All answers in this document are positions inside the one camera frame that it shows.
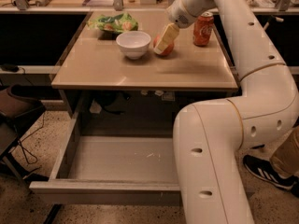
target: floor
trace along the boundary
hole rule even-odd
[[[23,141],[23,145],[37,156],[37,162],[27,164],[19,148],[13,151],[13,155],[27,170],[38,168],[37,174],[50,175],[59,146],[64,140],[69,117],[65,111],[47,111],[43,127],[35,132],[42,126],[42,120],[37,121],[28,133],[32,135]],[[241,150],[235,155],[240,163],[240,174],[256,224],[299,223],[299,199],[289,192],[276,189],[253,177],[241,164],[242,157],[246,153],[267,159],[284,138],[285,136],[276,142],[266,144],[264,148]],[[28,159],[29,162],[36,161],[30,156]],[[8,175],[0,175],[0,204],[1,224],[43,223],[51,209],[50,204],[44,203],[34,193],[28,193],[28,190],[14,177]],[[65,205],[53,223],[184,224],[186,222],[182,207]]]

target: apple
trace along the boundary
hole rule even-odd
[[[160,36],[159,36],[159,35],[156,35],[156,37],[155,37],[154,40],[153,40],[153,47],[154,47],[154,48],[156,47],[156,45],[157,45],[159,39],[160,39]],[[159,54],[159,55],[160,55],[160,56],[168,56],[168,55],[173,51],[174,47],[175,47],[175,42],[173,41],[173,42],[170,43],[170,44],[168,45],[168,47],[167,47],[161,54]]]

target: person's foot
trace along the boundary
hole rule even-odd
[[[295,184],[297,178],[291,176],[289,178],[281,178],[277,172],[274,171],[269,161],[264,161],[250,155],[243,158],[243,163],[246,169],[257,178],[263,181],[272,183],[280,189],[290,190]]]

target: soda can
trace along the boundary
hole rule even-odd
[[[194,23],[193,43],[196,46],[205,46],[209,42],[214,24],[211,12],[204,12]]]

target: green chip bag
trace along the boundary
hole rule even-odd
[[[115,34],[138,30],[138,22],[129,13],[123,13],[115,17],[101,15],[94,20],[89,20],[87,24],[89,27],[99,28],[102,31]]]

